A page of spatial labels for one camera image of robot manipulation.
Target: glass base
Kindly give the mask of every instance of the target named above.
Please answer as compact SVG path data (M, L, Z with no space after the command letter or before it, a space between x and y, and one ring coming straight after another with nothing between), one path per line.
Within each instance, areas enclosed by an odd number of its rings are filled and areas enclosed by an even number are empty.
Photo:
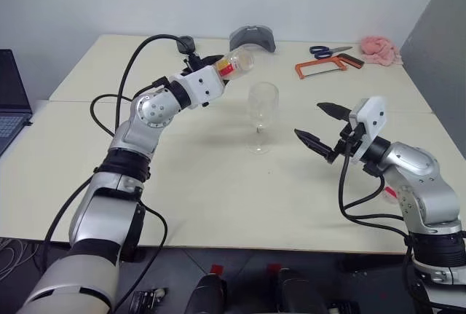
M268 135L262 131L251 133L248 137L248 149L254 154L265 154L270 151Z

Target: laptop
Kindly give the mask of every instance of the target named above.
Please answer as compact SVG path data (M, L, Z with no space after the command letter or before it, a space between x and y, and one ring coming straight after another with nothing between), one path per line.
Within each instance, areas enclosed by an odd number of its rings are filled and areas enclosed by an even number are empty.
M31 106L11 50L0 50L0 155L24 126L32 125Z

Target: wire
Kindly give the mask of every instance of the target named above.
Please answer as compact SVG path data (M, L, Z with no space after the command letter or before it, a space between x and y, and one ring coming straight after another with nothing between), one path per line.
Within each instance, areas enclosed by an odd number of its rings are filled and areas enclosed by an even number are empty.
M345 150L344 150L344 162L343 162L343 167L341 169L341 174L340 174L340 179L339 179L338 204L339 204L341 214L346 219L348 219L349 221L352 221L353 223L364 225L366 227L373 227L373 228L378 228L378 229L389 230L389 231L392 231L392 232L396 232L397 234L403 236L404 238L407 238L408 235L406 233L404 233L401 230L396 229L394 227L389 227L387 225L382 225L382 224L368 223L366 221L360 221L359 220L359 219L369 219L369 218L393 218L394 215L389 215L389 214L387 215L387 214L384 214L384 213L379 213L379 214L365 215L365 216L352 216L352 215L349 215L346 212L346 210L344 208L344 204L343 204L343 190L344 190L344 180L346 178L347 171L348 171L348 166L350 164L351 146L352 146L352 144L350 142L348 142L346 147L345 147Z
M41 257L41 275L45 273L45 270L47 270L47 254L49 252L49 246L50 246L50 241L52 239L53 232L55 231L55 228L58 225L58 222L60 221L61 217L65 213L66 209L69 207L69 205L76 199L76 197L79 195L82 190L84 190L87 185L89 185L90 180L92 179L92 176L89 177L83 184L81 184L78 189L74 191L73 194L65 201L63 206L61 206L60 210L57 212L55 215L55 218L53 219L49 229L47 230L47 234L45 235L45 239L43 242L43 251L42 251L42 257Z
M412 251L413 251L413 246L408 245L405 256L403 257L403 265L401 266L401 272L403 273L403 285L405 286L405 290L409 293L411 298L414 299L419 304L424 305L428 308L435 308L435 309L448 310L448 311L453 310L453 311L457 311L460 313L466 313L466 308L457 307L456 305L445 305L442 303L426 301L425 299L420 298L416 293L414 293L412 287L409 284L409 279L408 279L408 264L409 264L409 261L411 260Z
M23 258L23 254L24 254L24 251L26 249L26 247L23 246L23 243L21 242L21 240L18 240L18 239L11 239L11 241L16 241L20 244L20 255L18 256L18 258L16 258L16 261L15 263L7 268L7 269L4 269L0 272L0 281L2 281L3 279L5 279L18 265L21 265L21 259Z
M36 262L36 255L37 255L37 251L39 250L39 247L40 245L37 244L37 249L34 251L34 255L32 257L32 262L34 263L34 267L36 267L37 271L39 272L39 274L41 273L41 268L39 267L39 265L37 264Z
M385 178L384 178L384 176L380 176L379 178L380 178L380 185L379 185L379 187L377 188L377 190L375 192L373 192L372 194L370 194L370 195L368 195L366 197L363 197L362 199L356 200L356 201L354 201L352 203L349 203L349 204L345 205L344 209L347 210L348 208L354 207L356 205L360 205L361 203L367 203L369 200L372 200L375 197L377 197L385 187Z
M0 251L3 250L4 248L6 248L9 243L11 243L13 241L13 239L1 239L1 242L0 242Z
M152 257L150 258L150 260L147 262L147 265L146 267L143 269L143 271L140 273L139 277L136 279L136 281L134 282L133 285L131 285L131 287L128 289L128 291L126 292L126 294L118 301L118 303L115 305L115 308L113 310L113 313L115 313L118 308L121 307L121 305L123 303L125 303L126 299L129 297L129 295L134 291L134 289L136 288L136 286L138 286L138 284L140 283L140 281L143 279L144 275L147 273L147 271L149 270L149 268L151 267L152 263L154 262L154 260L156 259L156 257L159 255L160 251L163 249L163 245L165 244L165 241L167 240L167 234L168 234L168 224L167 224L167 221L165 221L165 218L163 218L163 216L154 211L153 209L151 209L150 207L146 206L142 201L139 200L139 203L149 212L149 213L152 213L154 214L156 217L158 217L160 219L160 221L163 223L163 227L164 227L164 232L163 232L163 238L162 238L162 241L160 242L159 244L159 247L157 247L157 250L154 252L154 254L152 255Z
M18 265L22 265L22 264L26 263L29 259L32 259L36 255L37 250L39 250L39 245L37 245L36 249L34 249L33 244L31 244L31 255L27 256L23 261L18 263Z
M119 127L119 111L120 111L120 108L121 108L121 105L122 105L123 89L125 88L126 78L128 77L128 74L130 73L131 67L133 66L133 64L134 64L136 58L138 57L139 53L141 52L141 50L147 44L151 43L152 41L156 41L158 39L172 39L173 41L179 42L187 50L189 49L189 47L188 47L188 45L186 44L185 41L183 41L182 39L180 39L177 36L167 35L167 34L160 34L160 35L151 36L151 37L145 39L141 44L139 44L138 48L136 48L133 55L131 56L131 59L128 62L128 65L126 66L125 72L123 73L122 80L119 83L118 95L116 97L116 108L115 108L115 131Z
M94 110L94 107L95 107L95 104L102 98L110 98L110 97L118 97L117 94L101 94L97 97L95 97L91 104L90 104L90 107L89 107L89 112L90 112L90 116L92 117L92 119L94 120L94 122L97 124L97 126L99 126L100 128L102 128L105 132L107 132L111 137L114 136L114 133L109 130L98 118L97 116L95 116L95 110ZM131 101L131 99L129 99L128 97L125 97L122 95L122 99L125 99L126 101Z
M155 88L154 84L151 84L149 86L145 86L144 88L140 89L138 92L136 92L133 96L133 100L136 99L139 95L143 94L144 92L147 92L148 90L151 90L152 88Z

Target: robotic arm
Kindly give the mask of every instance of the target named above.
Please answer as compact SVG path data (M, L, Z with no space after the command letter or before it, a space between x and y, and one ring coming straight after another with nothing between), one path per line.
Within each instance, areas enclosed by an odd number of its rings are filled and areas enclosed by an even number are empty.
M232 53L240 54L242 66L230 63ZM119 260L131 255L141 235L143 183L150 176L149 163L162 131L181 110L207 106L220 97L228 82L224 79L240 74L241 67L247 71L248 58L250 68L252 57L245 50L203 60L192 54L182 74L161 78L163 87L133 100L130 118L118 127L74 214L70 251L45 272L19 313L113 310Z
M386 122L381 97L363 99L352 111L333 103L318 106L326 114L348 122L335 148L310 133L295 133L329 163L349 150L353 163L363 162L364 171L372 176L383 175L396 191L409 231L406 242L414 250L417 280L409 291L418 309L436 313L442 305L466 308L466 251L459 202L442 179L437 160L423 149L399 142L391 144L377 136Z

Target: floor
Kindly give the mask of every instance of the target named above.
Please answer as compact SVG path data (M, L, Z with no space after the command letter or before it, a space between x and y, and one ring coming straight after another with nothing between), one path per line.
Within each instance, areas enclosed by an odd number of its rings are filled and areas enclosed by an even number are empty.
M154 250L148 248L142 261L122 265L119 296L138 277L152 252ZM57 259L65 253L66 250L55 246L50 258ZM281 264L307 276L327 300L351 299L358 302L362 314L414 313L411 300L403 290L399 264L343 272L340 270L341 261L347 257L344 254L298 251L165 248L138 289L168 288L167 296L155 313L183 313L199 279L210 271L212 264L219 264L224 266L222 278L228 283L228 314L269 313L275 306L266 270L269 264ZM5 258L0 254L0 267L8 262ZM15 313L38 279L37 269L32 261L28 261L0 282L2 314ZM117 314L128 313L130 298Z

